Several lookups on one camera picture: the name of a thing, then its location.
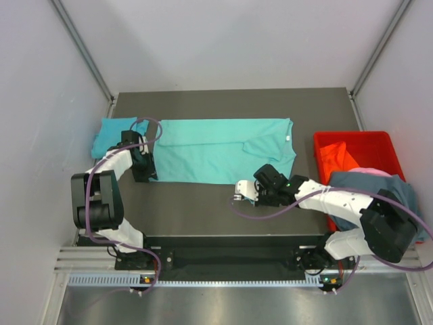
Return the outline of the teal t-shirt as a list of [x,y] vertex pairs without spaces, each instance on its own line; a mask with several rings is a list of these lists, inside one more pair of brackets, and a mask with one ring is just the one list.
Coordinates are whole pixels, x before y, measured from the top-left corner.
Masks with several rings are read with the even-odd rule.
[[154,144],[159,182],[234,185],[264,165],[289,177],[296,153],[289,118],[162,120]]

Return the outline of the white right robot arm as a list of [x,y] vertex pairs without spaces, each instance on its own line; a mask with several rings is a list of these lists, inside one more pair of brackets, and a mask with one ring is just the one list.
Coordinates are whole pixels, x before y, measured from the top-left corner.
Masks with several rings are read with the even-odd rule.
[[390,263],[401,261],[417,233],[417,222],[395,206],[392,192],[379,197],[327,187],[308,177],[287,179],[272,165],[263,165],[247,185],[248,197],[256,206],[294,204],[300,209],[333,215],[354,225],[351,230],[326,234],[310,252],[325,268],[351,256],[375,255]]

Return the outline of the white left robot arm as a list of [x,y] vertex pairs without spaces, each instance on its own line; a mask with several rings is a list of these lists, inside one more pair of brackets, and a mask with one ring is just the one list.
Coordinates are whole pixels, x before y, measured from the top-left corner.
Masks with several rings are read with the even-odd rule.
[[102,159],[88,171],[71,177],[72,217],[80,230],[104,237],[138,268],[153,262],[153,252],[145,247],[145,235],[124,216],[119,179],[130,170],[137,183],[157,180],[154,157],[136,131],[121,132],[121,140],[110,147]]

